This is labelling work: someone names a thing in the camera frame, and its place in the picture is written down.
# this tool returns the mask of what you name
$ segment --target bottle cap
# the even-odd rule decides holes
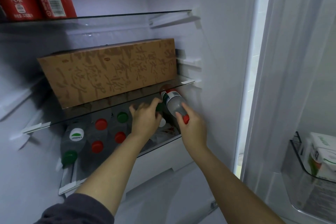
[[[83,137],[84,137],[84,130],[82,130],[81,128],[74,128],[69,134],[70,140],[75,142],[82,140]]]
[[[91,149],[93,153],[100,153],[104,149],[104,144],[102,141],[94,141],[91,144]]]
[[[128,114],[126,112],[118,113],[117,121],[119,121],[120,123],[125,123],[126,121],[128,121]]]
[[[61,162],[63,166],[71,165],[76,161],[77,157],[78,157],[78,154],[76,151],[69,150],[63,154]]]
[[[114,140],[115,140],[117,143],[122,143],[125,139],[126,139],[126,135],[125,135],[125,133],[122,132],[122,131],[119,131],[119,132],[116,133],[115,136],[114,136]]]
[[[107,121],[105,119],[98,119],[95,123],[97,130],[104,130],[107,128]]]
[[[183,121],[184,121],[184,124],[188,124],[188,122],[189,122],[189,115],[185,115],[185,116],[183,116]]]
[[[162,128],[164,125],[166,125],[166,120],[162,118],[159,127]]]
[[[155,111],[156,112],[162,112],[163,111],[163,103],[158,103]]]

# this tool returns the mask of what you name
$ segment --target brown cardboard box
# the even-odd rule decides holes
[[[63,109],[177,76],[174,39],[57,52],[38,61]]]

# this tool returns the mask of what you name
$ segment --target person's right hand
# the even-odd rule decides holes
[[[193,158],[200,150],[207,149],[207,127],[197,112],[186,103],[182,103],[182,106],[189,115],[188,124],[184,124],[179,112],[176,112],[175,115],[181,129],[183,144]]]

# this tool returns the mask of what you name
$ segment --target dark sleeve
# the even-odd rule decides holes
[[[114,217],[94,198],[74,193],[49,207],[35,224],[113,224]]]

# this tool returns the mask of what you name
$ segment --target person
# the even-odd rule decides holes
[[[137,110],[131,105],[131,134],[74,194],[46,209],[36,223],[113,223],[135,160],[160,124],[161,115],[155,112],[159,102],[155,98]],[[227,223],[284,223],[209,150],[204,120],[186,103],[182,105],[190,118],[184,124],[181,114],[176,113],[183,144],[203,172]]]

